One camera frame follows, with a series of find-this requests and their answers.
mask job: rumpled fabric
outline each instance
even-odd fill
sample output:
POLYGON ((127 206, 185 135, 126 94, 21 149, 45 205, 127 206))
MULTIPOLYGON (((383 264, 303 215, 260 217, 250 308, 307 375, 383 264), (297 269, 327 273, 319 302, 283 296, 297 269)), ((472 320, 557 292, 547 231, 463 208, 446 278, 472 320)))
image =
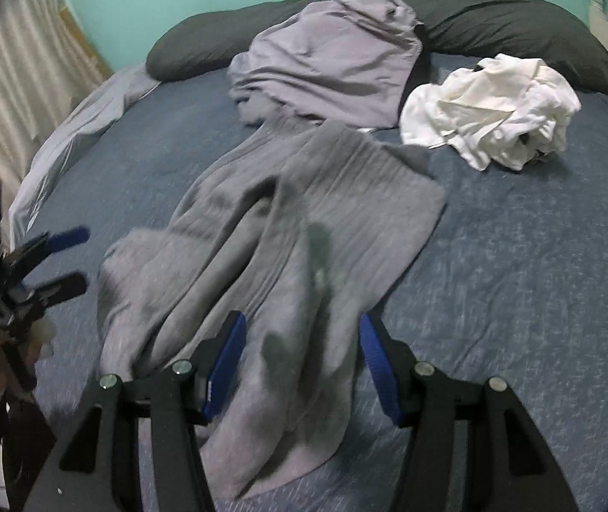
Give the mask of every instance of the rumpled fabric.
POLYGON ((236 389, 198 431, 214 497, 280 487, 335 453, 358 320, 444 205, 422 154, 340 122, 272 117, 200 176, 165 230, 133 230, 108 251, 101 372, 148 375, 189 358, 231 310, 247 316, 236 389))
MULTIPOLYGON (((240 118, 259 124, 274 111, 393 128, 422 23, 402 0, 325 0, 258 34, 233 58, 230 95, 240 118)), ((425 64, 425 82, 429 63, 425 64)))
POLYGON ((145 64, 117 71, 91 92, 43 143, 8 210, 10 249, 22 243, 64 174, 124 112, 159 85, 145 64))
POLYGON ((543 60, 498 54, 453 71, 442 85, 415 88, 401 114, 401 139, 451 145, 478 171, 492 160, 520 171, 567 148, 567 127, 580 109, 569 83, 543 60))

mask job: bed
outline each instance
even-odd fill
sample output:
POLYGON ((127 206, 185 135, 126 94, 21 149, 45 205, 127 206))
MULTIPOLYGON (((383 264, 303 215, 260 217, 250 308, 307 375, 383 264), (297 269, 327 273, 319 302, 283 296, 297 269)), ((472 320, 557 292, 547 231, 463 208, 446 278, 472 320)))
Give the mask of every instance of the bed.
MULTIPOLYGON (((476 58, 433 54, 444 78, 476 58)), ((88 244, 36 270, 75 269, 87 294, 52 311, 55 357, 37 398, 57 432, 100 352, 96 279, 107 248, 132 227, 165 227, 190 184, 254 129, 238 121, 225 70, 158 87, 64 176, 29 236, 84 224, 88 244)), ((430 153, 447 206, 418 259, 383 301, 390 333, 459 379, 501 374, 559 461, 582 512, 608 510, 608 96, 580 93, 567 152, 521 173, 477 172, 451 148, 430 153)), ((399 143, 397 129, 377 139, 399 143)), ((354 409, 335 456, 306 477, 220 511, 387 510, 408 432, 382 413, 359 362, 354 409)), ((155 510, 149 448, 143 493, 155 510)))

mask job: white curtain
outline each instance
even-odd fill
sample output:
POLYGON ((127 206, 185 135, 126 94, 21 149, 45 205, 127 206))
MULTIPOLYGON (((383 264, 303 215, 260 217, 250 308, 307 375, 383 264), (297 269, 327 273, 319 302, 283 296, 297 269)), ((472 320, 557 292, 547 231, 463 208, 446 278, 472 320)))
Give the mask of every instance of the white curtain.
POLYGON ((58 13, 63 0, 0 0, 0 180, 7 211, 42 143, 103 80, 58 13))

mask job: blue gripper pad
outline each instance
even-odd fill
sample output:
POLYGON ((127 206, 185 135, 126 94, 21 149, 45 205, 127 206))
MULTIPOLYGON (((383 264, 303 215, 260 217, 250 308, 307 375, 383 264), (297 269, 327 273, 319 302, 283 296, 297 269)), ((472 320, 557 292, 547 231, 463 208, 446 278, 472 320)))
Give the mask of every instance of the blue gripper pad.
POLYGON ((207 376, 207 397, 201 410, 207 421, 219 414, 228 398, 230 383, 235 376, 245 344, 247 344, 247 318, 243 313, 238 313, 228 338, 218 352, 216 362, 207 376))
POLYGON ((66 230, 64 233, 58 233, 50 237, 47 241, 48 251, 50 254, 61 252, 83 244, 90 238, 90 230, 83 225, 74 229, 66 230))
POLYGON ((389 361, 387 350, 382 345, 380 337, 368 314, 361 316, 359 325, 361 349, 365 356, 370 375, 375 384, 375 390, 380 398, 380 405, 384 413, 389 416, 394 425, 404 424, 404 412, 401 409, 400 384, 389 361))

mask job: gray blanket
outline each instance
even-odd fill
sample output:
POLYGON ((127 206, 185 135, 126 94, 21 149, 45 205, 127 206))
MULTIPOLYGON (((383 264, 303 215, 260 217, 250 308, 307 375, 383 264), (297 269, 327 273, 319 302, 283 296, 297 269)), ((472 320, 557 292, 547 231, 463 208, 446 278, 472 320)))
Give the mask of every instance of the gray blanket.
POLYGON ((211 166, 162 231, 133 230, 100 272, 100 368, 124 379, 249 320, 230 404, 201 450, 215 497, 325 462, 349 422, 359 315, 425 244, 444 191, 419 150, 338 122, 269 119, 211 166))
POLYGON ((240 118, 295 114, 391 128, 422 43, 402 0, 325 0, 255 37, 228 70, 240 118))

